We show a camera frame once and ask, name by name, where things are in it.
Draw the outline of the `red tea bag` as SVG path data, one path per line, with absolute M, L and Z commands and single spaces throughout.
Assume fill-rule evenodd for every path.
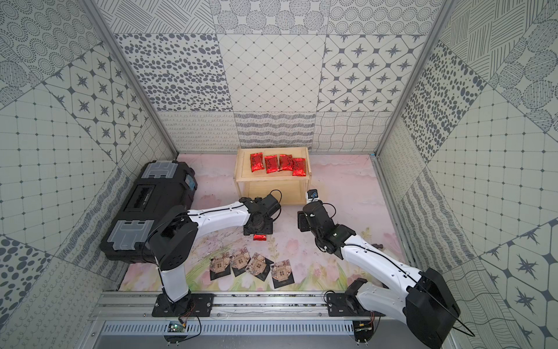
M 279 171 L 279 160 L 277 155 L 270 155 L 264 157 L 266 173 L 274 173 Z
M 263 234 L 254 234 L 253 235 L 253 240 L 254 241 L 266 241 L 267 240 L 267 236 L 263 235 Z
M 288 154 L 281 154 L 279 156 L 279 170 L 280 171 L 293 171 L 293 156 Z
M 250 167 L 252 172 L 264 170 L 263 153 L 254 153 L 250 155 Z
M 292 175 L 296 177 L 307 176 L 307 162 L 304 158 L 292 159 Z

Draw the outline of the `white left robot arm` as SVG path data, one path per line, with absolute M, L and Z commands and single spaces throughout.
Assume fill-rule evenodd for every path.
M 242 197 L 232 204 L 210 209 L 171 208 L 145 241 L 161 277 L 164 299 L 171 305 L 188 301 L 190 287 L 183 264 L 197 238 L 238 227 L 245 236 L 268 235 L 273 232 L 273 215 L 280 211 L 280 200 L 271 193 L 263 198 Z

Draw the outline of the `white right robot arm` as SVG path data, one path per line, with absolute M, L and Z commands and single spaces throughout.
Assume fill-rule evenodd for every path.
M 328 215 L 324 202 L 307 203 L 297 213 L 302 232 L 311 232 L 316 246 L 352 263 L 382 282 L 362 279 L 347 289 L 347 298 L 364 311 L 384 314 L 407 325 L 429 348 L 441 348 L 461 311 L 443 276 L 436 270 L 408 266 L 380 251 L 346 225 Z

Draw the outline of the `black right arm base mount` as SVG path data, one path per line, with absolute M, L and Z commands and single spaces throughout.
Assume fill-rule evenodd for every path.
M 357 278 L 347 290 L 343 293 L 336 293 L 332 290 L 325 291 L 323 301 L 327 305 L 328 315 L 330 317 L 348 317 L 348 316 L 384 316 L 380 312 L 370 312 L 363 308 L 357 301 L 357 291 L 368 281 L 364 278 Z

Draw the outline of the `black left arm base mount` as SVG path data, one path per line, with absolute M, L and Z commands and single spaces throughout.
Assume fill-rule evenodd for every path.
M 184 298 L 178 301 L 171 301 L 164 292 L 158 295 L 152 317 L 185 317 L 187 315 L 197 317 L 210 317 L 213 308 L 215 294 L 211 293 L 192 293 L 189 292 Z

